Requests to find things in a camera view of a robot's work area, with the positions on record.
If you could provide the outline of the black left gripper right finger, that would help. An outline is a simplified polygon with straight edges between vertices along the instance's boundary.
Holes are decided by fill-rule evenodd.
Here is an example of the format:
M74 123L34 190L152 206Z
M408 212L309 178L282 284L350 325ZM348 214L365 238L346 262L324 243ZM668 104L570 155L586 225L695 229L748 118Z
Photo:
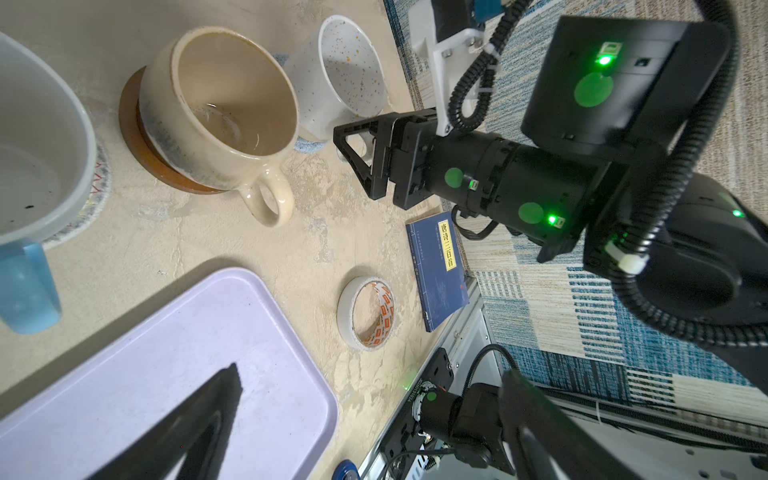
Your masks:
M519 479L636 479L518 371L502 376L500 418Z

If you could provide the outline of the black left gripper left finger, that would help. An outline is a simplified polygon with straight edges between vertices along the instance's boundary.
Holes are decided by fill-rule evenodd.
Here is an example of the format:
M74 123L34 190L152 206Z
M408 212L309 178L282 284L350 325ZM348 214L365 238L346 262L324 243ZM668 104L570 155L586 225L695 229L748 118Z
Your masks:
M92 479L216 479L243 389L236 364L219 370Z

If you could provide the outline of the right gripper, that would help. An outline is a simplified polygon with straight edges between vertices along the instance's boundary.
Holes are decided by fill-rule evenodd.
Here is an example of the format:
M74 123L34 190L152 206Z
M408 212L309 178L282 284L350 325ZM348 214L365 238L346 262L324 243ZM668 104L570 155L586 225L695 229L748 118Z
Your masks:
M436 134L433 111L386 114L334 128L333 143L366 195L409 209L437 196L539 246L569 246L598 216L597 166L475 131ZM348 138L368 141L365 156Z

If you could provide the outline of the beige mug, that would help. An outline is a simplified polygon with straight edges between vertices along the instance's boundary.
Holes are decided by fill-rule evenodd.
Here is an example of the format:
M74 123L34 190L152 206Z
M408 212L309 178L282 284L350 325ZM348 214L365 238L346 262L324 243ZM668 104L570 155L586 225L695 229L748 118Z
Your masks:
M238 192L267 227L295 197L281 170L298 138L294 89L272 54L224 27L197 27L147 65L138 109L149 143L186 179Z

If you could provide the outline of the multicolour braided round coaster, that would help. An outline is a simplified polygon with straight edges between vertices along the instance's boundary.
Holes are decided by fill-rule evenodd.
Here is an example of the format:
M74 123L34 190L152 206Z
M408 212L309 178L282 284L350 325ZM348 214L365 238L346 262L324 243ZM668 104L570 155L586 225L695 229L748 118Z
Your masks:
M53 249L91 226L105 208L111 193L112 182L113 175L107 152L102 143L97 141L97 158L88 198L73 221L42 243L43 249L45 251Z

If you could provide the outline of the white mug blue handle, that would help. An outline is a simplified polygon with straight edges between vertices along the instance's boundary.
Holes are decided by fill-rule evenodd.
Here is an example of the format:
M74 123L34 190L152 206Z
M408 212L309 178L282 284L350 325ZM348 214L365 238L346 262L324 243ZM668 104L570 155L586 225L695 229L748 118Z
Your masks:
M97 160L82 103L41 58L1 37L1 320L39 333L62 307L43 243L76 219Z

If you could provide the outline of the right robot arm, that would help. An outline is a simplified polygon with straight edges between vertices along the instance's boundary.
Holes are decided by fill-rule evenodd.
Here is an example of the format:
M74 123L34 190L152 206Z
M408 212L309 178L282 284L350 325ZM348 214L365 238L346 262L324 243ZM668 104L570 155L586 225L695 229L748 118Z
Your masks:
M434 108L337 126L332 140L367 196L409 209L431 196L539 248L583 249L648 327L767 387L767 225L699 174L740 60L735 11L701 1L698 22L563 16L522 120L525 143L484 133L502 55L529 3L503 9L489 41Z

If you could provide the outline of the lilac plastic tray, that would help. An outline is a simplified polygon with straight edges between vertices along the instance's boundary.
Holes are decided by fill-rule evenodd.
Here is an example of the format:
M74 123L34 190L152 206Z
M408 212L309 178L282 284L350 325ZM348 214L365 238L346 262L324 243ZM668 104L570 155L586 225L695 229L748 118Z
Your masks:
M218 371L242 385L220 475L306 479L338 424L338 402L263 281L220 270L1 423L5 479L83 479Z

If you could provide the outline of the dark blue booklet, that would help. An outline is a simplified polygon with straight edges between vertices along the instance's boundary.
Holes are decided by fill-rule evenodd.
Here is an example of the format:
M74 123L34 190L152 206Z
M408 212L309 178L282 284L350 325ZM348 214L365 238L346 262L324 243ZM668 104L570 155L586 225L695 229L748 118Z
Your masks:
M449 212L406 225L424 327L435 331L469 304L465 270Z

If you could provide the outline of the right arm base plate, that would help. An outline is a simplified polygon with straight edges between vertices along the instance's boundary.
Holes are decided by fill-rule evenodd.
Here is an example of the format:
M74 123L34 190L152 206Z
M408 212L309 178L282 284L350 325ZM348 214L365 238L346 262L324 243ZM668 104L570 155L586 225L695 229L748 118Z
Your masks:
M386 460L402 452L420 449L425 443L421 420L423 405L447 391L454 381L454 372L447 351L440 347L426 362L413 385L406 392L390 427L383 436L380 450Z

